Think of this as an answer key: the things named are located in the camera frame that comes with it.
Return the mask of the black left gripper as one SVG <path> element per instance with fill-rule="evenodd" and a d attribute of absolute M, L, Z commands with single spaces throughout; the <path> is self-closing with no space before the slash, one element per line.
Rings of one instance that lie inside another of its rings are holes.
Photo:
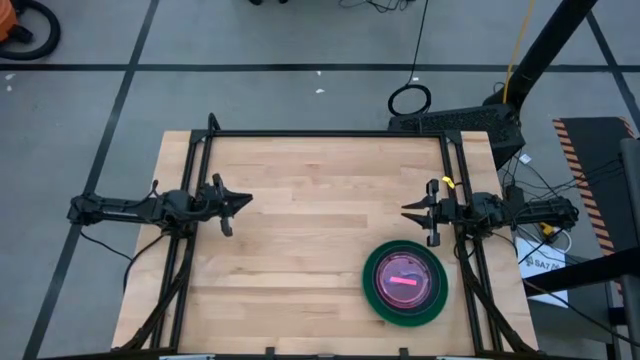
<path fill-rule="evenodd" d="M 212 183 L 205 183 L 201 188 L 203 211 L 208 217 L 219 217 L 224 236 L 231 237 L 233 228 L 231 219 L 253 200 L 250 193 L 237 193 L 228 190 L 219 173 L 214 173 Z"/>

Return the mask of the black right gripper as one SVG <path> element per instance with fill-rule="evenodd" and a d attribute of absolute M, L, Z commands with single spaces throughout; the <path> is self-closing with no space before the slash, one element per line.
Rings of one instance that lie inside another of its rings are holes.
<path fill-rule="evenodd" d="M 439 181 L 431 179 L 426 185 L 427 196 L 415 203 L 402 206 L 402 209 L 428 208 L 427 215 L 402 213 L 403 217 L 415 222 L 422 229 L 429 230 L 429 235 L 427 236 L 428 247 L 437 247 L 441 243 L 438 231 L 439 224 L 461 223 L 463 219 L 462 206 L 455 199 L 445 198 L 439 200 L 437 198 L 438 192 Z"/>

